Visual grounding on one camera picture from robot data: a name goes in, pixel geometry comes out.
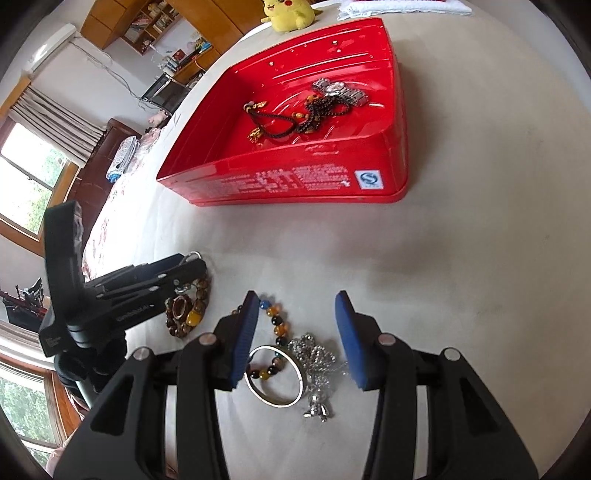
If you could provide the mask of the black braided cord keychain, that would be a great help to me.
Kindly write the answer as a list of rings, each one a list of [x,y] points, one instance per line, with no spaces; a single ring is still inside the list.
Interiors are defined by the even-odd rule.
[[[270,139],[280,139],[287,137],[290,134],[297,132],[298,123],[297,120],[291,118],[290,116],[280,115],[269,113],[263,111],[263,107],[266,106],[266,101],[263,102],[254,102],[249,101],[243,105],[242,110],[245,111],[246,114],[249,115],[249,118],[252,119],[252,123],[254,124],[254,128],[260,127],[264,131],[264,136]],[[270,131],[267,126],[271,123],[283,122],[287,123],[287,128],[281,131]]]

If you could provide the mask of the small gold charm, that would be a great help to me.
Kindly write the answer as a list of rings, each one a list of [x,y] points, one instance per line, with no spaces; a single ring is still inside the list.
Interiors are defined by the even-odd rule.
[[[249,138],[249,141],[253,144],[260,144],[263,140],[263,136],[263,129],[260,127],[256,127],[249,133],[249,136],[247,136],[247,138]]]

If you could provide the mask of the silver bangle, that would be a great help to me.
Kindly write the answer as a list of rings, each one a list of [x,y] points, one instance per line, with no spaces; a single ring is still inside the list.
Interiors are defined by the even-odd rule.
[[[286,348],[276,345],[254,347],[249,352],[243,378],[252,395],[274,409],[296,406],[308,389],[301,362]]]

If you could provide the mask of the dark wooden headboard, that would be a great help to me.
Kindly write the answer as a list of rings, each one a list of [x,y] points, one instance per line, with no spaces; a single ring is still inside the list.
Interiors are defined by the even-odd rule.
[[[86,245],[112,188],[112,184],[106,179],[106,172],[120,144],[131,136],[139,138],[140,134],[124,123],[111,118],[69,190],[66,200],[75,200],[82,208],[83,246]]]

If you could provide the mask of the folded patterned cloth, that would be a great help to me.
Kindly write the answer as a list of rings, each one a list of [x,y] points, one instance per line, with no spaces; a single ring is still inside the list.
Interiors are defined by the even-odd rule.
[[[105,175],[109,183],[114,184],[126,172],[138,146],[139,140],[135,136],[129,136],[121,142]]]

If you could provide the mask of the wooden framed window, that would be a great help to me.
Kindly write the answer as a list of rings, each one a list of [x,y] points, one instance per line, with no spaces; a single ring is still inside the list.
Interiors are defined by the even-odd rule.
[[[10,108],[30,84],[28,77],[21,78],[1,105],[1,235],[41,256],[44,212],[66,199],[79,168],[9,117]]]

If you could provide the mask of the striped curtain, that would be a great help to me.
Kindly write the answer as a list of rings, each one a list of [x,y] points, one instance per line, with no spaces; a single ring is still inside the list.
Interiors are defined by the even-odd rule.
[[[9,108],[9,116],[63,152],[83,169],[102,140],[105,127],[28,86]]]

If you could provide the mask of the black office chair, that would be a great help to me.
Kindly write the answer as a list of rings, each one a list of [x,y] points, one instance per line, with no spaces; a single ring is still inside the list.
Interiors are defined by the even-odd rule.
[[[162,73],[144,92],[141,99],[168,114],[173,114],[189,93],[189,88]]]

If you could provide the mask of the wooden desk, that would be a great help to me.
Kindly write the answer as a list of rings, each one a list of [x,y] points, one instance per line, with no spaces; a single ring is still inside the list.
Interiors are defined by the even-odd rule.
[[[205,72],[214,64],[221,54],[214,48],[208,48],[204,52],[199,52],[187,60],[183,60],[178,70],[172,76],[172,79],[183,85],[187,85],[192,79],[197,77],[200,72]]]

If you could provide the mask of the red tin box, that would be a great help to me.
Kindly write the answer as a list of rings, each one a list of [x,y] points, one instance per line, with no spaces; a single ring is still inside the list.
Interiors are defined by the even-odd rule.
[[[356,107],[312,90],[321,78],[368,96]],[[249,141],[249,101],[297,132]],[[409,185],[405,96],[385,23],[367,18],[287,40],[228,67],[204,94],[157,173],[197,206],[393,203]]]

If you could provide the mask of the white air conditioner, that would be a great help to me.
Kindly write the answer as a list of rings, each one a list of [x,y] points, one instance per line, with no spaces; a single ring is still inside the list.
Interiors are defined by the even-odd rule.
[[[30,77],[33,75],[54,53],[69,42],[77,33],[77,28],[67,23],[57,29],[45,42],[32,54],[22,69],[22,74]]]

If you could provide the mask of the yellow Pikachu plush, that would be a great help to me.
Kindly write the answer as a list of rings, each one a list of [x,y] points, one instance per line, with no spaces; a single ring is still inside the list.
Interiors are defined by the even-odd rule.
[[[308,28],[322,12],[311,7],[307,0],[266,0],[263,1],[264,17],[261,23],[270,23],[277,33]]]

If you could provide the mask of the wall bookshelf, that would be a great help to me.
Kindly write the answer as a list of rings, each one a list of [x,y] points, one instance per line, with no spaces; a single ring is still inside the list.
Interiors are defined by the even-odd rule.
[[[167,1],[146,1],[125,28],[122,39],[144,55],[180,18]]]

